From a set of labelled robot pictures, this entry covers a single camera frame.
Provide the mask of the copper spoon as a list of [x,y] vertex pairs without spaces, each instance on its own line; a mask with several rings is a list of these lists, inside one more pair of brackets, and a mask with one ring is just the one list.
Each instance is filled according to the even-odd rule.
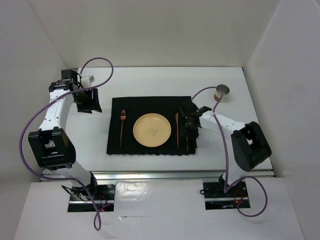
[[190,141],[189,141],[189,137],[186,136],[186,151],[189,152],[190,151]]

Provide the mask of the copper knife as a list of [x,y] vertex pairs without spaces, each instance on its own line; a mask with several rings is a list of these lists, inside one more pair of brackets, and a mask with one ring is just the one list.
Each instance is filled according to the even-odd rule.
[[176,122],[176,144],[177,148],[180,146],[180,132],[179,132],[179,113],[175,114],[175,122]]

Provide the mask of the copper fork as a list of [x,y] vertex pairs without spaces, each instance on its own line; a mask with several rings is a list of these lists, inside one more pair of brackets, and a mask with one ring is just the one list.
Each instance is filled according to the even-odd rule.
[[121,127],[120,127],[120,142],[119,142],[119,146],[122,146],[122,138],[123,138],[123,125],[124,125],[124,121],[126,120],[126,110],[122,109],[121,110],[121,114],[120,114],[120,120],[121,120]]

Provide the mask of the black cloth placemat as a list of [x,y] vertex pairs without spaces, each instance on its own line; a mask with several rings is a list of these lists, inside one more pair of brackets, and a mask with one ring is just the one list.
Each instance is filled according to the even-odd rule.
[[197,141],[182,134],[182,109],[190,96],[112,99],[108,155],[194,155]]

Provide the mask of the yellow ceramic plate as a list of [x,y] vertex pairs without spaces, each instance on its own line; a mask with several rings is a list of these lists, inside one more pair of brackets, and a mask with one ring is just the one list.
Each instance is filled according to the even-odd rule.
[[172,127],[169,120],[158,113],[140,116],[133,125],[133,136],[142,146],[155,148],[170,138]]

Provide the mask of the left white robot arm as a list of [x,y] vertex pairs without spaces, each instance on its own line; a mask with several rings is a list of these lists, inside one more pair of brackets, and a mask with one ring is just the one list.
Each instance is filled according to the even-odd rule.
[[28,142],[37,164],[43,169],[70,179],[70,195],[93,200],[99,195],[94,175],[76,160],[76,149],[67,136],[66,123],[72,104],[79,113],[102,112],[98,90],[91,88],[92,75],[81,76],[74,70],[61,71],[61,79],[48,88],[51,106],[37,131],[28,134]]

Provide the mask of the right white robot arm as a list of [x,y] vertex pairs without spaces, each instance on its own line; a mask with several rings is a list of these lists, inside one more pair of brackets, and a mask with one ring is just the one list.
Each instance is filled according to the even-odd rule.
[[198,108],[191,100],[185,101],[179,110],[182,114],[181,133],[189,140],[199,136],[198,129],[221,135],[226,170],[219,177],[218,190],[223,196],[230,196],[236,185],[272,154],[260,125],[255,121],[236,121],[217,113],[215,108]]

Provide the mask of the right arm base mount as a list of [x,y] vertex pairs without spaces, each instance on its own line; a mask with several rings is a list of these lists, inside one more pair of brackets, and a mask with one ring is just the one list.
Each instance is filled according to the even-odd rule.
[[223,192],[223,187],[219,182],[204,182],[203,189],[199,191],[204,196],[206,210],[227,210],[239,208],[249,209],[251,207],[247,186],[244,181],[240,182],[236,187]]

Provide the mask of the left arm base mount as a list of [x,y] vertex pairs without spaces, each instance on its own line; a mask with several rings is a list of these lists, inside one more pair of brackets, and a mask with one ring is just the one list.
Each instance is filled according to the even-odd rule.
[[[92,201],[83,188],[62,187],[69,194],[67,208],[69,213],[95,212]],[[115,184],[99,184],[96,186],[96,192],[91,193],[91,195],[98,210],[102,212],[114,211],[115,191]]]

